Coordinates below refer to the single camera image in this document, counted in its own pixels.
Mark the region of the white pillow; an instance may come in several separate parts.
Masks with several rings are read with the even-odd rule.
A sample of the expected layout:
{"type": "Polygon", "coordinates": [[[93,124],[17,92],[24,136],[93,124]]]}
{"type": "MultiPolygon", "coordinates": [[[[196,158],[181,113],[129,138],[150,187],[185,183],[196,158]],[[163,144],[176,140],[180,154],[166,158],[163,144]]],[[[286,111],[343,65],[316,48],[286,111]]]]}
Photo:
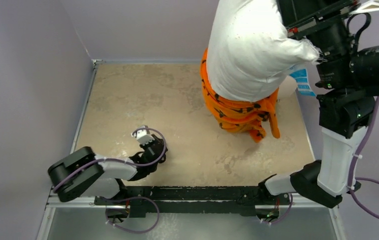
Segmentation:
{"type": "Polygon", "coordinates": [[[219,1],[206,57],[207,76],[219,96],[262,100],[279,88],[291,67],[319,57],[309,40],[288,37],[275,0],[219,1]]]}

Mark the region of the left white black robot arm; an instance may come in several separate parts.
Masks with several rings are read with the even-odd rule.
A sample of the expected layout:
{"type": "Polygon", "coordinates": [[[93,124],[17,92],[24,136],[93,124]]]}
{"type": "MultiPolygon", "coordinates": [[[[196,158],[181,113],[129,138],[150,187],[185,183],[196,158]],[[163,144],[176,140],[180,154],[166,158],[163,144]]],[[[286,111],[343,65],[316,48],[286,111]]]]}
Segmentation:
{"type": "Polygon", "coordinates": [[[84,146],[51,165],[47,174],[61,202],[81,197],[91,186],[102,180],[138,181],[157,170],[166,161],[168,151],[164,139],[141,144],[142,151],[126,159],[104,158],[84,146]]]}

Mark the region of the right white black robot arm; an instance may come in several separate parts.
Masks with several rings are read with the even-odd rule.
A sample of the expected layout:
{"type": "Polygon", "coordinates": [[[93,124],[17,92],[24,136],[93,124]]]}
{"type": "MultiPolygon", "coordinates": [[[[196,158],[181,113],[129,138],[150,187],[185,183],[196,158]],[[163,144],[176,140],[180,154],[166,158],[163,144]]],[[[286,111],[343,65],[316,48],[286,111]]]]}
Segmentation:
{"type": "Polygon", "coordinates": [[[274,174],[258,185],[266,204],[281,194],[297,193],[327,208],[361,184],[355,158],[373,127],[379,98],[379,45],[359,49],[372,17],[357,0],[280,0],[277,3],[290,38],[319,48],[317,65],[322,158],[291,174],[274,174]]]}

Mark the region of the orange patterned pillowcase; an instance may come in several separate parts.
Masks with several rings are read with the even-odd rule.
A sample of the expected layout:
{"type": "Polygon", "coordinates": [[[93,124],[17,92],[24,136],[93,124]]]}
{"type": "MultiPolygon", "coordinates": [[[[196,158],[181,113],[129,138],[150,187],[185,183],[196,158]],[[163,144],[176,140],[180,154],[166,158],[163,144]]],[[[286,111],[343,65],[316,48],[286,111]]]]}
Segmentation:
{"type": "Polygon", "coordinates": [[[267,135],[262,126],[269,122],[274,138],[281,137],[276,116],[276,102],[279,90],[276,89],[268,97],[255,102],[228,100],[217,94],[211,86],[207,73],[206,49],[200,63],[202,95],[206,108],[213,115],[219,127],[231,134],[249,133],[255,143],[259,143],[267,135]]]}

